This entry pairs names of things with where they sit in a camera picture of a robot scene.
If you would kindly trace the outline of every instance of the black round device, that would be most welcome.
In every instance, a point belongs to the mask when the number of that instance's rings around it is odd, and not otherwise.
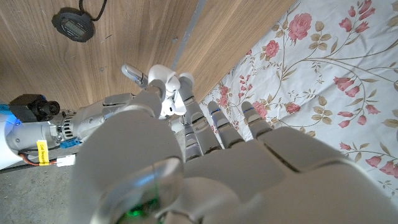
[[[53,16],[52,24],[61,34],[77,42],[86,42],[94,35],[91,17],[77,9],[62,8]]]

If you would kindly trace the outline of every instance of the wood grain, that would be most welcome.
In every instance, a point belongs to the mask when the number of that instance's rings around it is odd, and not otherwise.
[[[84,1],[93,17],[103,0]],[[194,74],[197,99],[283,15],[293,0],[207,0],[177,65]],[[86,43],[59,34],[51,19],[78,0],[3,0],[0,7],[0,99],[40,93],[77,109],[139,88],[120,71],[130,63],[147,73],[171,66],[198,0],[108,1]]]
[[[207,0],[177,65],[195,78],[201,101],[295,0]]]
[[[147,72],[170,66],[198,0],[108,1],[86,43],[71,41],[51,23],[77,0],[5,0],[0,8],[0,98],[40,93],[77,109],[139,88],[120,71],[130,63]],[[84,1],[96,17],[103,0]]]

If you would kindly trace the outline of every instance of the gray floor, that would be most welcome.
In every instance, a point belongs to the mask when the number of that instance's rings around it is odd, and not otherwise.
[[[183,131],[176,138],[185,147]],[[58,149],[55,154],[65,153]],[[72,168],[34,167],[0,174],[0,223],[69,223],[68,183]]]

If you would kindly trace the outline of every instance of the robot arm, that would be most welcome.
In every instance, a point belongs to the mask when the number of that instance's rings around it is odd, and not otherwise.
[[[139,109],[135,105],[153,101],[138,94],[82,146],[72,174],[73,222],[397,220],[391,201],[355,163],[294,129],[272,130],[248,102],[242,104],[253,136],[247,142],[209,103],[222,149],[193,97],[192,82],[184,76],[179,81],[187,109],[186,162],[170,128],[152,116],[160,105]]]
[[[143,90],[147,88],[148,77],[138,69],[125,64],[122,72]],[[175,94],[179,82],[174,75],[175,72],[165,67],[154,67],[149,72],[150,81],[159,79],[162,80],[161,85],[165,85],[159,119],[185,113],[185,107],[178,106],[183,104]],[[73,111],[60,110],[57,102],[47,101],[42,95],[19,96],[3,110],[10,113],[0,114],[3,124],[0,131],[3,131],[1,136],[4,138],[0,169],[21,161],[20,153],[37,156],[38,140],[46,140],[49,149],[68,148],[85,142],[107,119],[130,105],[135,97],[131,93],[113,95]]]

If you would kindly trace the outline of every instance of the black cable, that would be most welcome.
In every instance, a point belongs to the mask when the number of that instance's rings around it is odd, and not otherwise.
[[[54,150],[54,149],[59,149],[59,148],[60,148],[60,146],[55,146],[55,147],[52,147],[51,149],[49,149],[49,151]],[[18,152],[20,152],[20,153],[37,152],[37,149],[21,149]]]
[[[98,20],[101,18],[102,13],[103,13],[104,10],[105,10],[106,1],[107,1],[107,0],[104,0],[104,3],[102,4],[101,10],[100,10],[100,12],[99,12],[97,18],[91,19],[91,21],[98,21]],[[85,10],[83,9],[83,0],[79,0],[79,10],[80,10],[81,12],[83,12],[83,13],[85,12]]]
[[[30,165],[30,164],[24,164],[24,165],[20,165],[20,166],[8,167],[8,168],[4,168],[4,169],[0,170],[0,174],[5,174],[5,173],[8,173],[8,172],[17,171],[17,170],[21,170],[21,169],[32,168],[32,167],[39,167],[39,166],[34,166],[34,165]]]

